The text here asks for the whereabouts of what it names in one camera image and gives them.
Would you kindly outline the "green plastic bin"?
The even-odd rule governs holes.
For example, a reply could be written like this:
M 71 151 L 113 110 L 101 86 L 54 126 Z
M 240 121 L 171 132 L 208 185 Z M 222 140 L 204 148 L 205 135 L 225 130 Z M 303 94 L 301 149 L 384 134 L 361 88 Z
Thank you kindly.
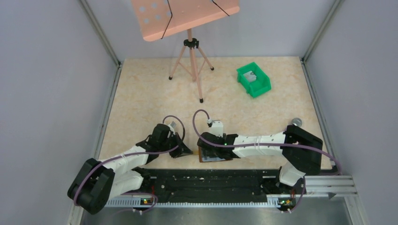
M 271 80 L 268 75 L 258 66 L 256 62 L 251 62 L 237 70 L 237 81 L 252 98 L 257 98 L 272 90 Z M 257 75 L 257 80 L 249 83 L 243 76 L 244 73 L 253 71 Z

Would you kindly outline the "white VIP card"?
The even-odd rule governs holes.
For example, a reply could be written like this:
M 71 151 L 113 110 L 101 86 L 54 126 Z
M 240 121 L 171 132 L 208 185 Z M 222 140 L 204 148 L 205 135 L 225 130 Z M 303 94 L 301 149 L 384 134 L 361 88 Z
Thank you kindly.
M 253 71 L 248 71 L 244 73 L 243 76 L 249 83 L 257 80 L 257 75 Z

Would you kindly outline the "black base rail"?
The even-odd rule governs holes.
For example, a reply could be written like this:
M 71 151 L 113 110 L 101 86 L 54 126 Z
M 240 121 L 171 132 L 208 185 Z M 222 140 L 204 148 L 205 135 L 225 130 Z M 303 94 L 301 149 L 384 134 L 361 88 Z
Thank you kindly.
M 269 204 L 291 210 L 306 193 L 304 179 L 293 186 L 282 183 L 277 170 L 129 171 L 126 179 L 113 180 L 110 170 L 88 181 L 94 208 L 133 207 L 238 207 Z

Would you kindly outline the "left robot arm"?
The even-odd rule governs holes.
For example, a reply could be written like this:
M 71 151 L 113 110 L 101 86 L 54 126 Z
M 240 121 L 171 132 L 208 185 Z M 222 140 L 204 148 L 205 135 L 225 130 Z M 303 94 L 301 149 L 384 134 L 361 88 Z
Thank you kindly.
M 172 158 L 193 154 L 170 124 L 157 124 L 146 139 L 124 153 L 102 161 L 86 160 L 67 196 L 76 206 L 94 215 L 105 207 L 108 200 L 140 189 L 145 177 L 138 168 L 166 153 Z

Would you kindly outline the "brown leather card holder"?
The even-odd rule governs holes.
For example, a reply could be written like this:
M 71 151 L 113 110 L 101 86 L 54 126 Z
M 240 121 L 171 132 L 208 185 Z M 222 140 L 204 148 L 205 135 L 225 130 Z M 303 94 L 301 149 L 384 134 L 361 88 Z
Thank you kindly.
M 212 151 L 206 150 L 206 149 L 202 149 L 202 148 L 198 149 L 198 156 L 199 156 L 199 162 L 200 163 L 222 162 L 222 161 L 230 161 L 230 160 L 232 160 L 232 158 L 225 159 L 225 158 L 218 157 Z

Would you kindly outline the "pink music stand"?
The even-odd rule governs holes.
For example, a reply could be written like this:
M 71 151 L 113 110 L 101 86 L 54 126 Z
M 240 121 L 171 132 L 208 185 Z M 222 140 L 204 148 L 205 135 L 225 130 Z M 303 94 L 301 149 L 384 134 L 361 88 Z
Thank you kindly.
M 189 50 L 190 68 L 186 69 L 197 84 L 199 101 L 204 102 L 199 74 L 202 66 L 198 66 L 196 52 L 204 59 L 203 65 L 210 70 L 214 66 L 193 37 L 192 29 L 198 26 L 229 17 L 240 11 L 239 0 L 133 0 L 132 8 L 140 26 L 142 37 L 147 42 L 164 39 L 185 31 L 187 39 L 178 55 L 176 63 L 169 74 L 173 79 L 178 66 L 182 66 L 181 58 L 186 49 Z

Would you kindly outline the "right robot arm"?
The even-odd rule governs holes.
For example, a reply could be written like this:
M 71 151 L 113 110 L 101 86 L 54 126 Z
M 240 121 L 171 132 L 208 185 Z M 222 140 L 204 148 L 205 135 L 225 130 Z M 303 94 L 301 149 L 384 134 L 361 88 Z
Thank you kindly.
M 265 136 L 216 136 L 204 132 L 199 136 L 197 145 L 224 160 L 253 156 L 284 157 L 287 162 L 280 169 L 279 182 L 291 187 L 304 176 L 321 172 L 323 141 L 295 125 Z

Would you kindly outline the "purple glitter microphone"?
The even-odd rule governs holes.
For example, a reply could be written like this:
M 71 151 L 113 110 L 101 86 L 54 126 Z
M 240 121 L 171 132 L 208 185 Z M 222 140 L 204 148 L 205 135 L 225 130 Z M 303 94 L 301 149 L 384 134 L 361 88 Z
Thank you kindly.
M 295 126 L 298 126 L 298 127 L 301 127 L 302 126 L 302 124 L 303 124 L 303 121 L 302 121 L 302 119 L 301 118 L 294 118 L 294 119 L 292 119 L 291 120 L 291 124 L 292 125 L 295 125 Z

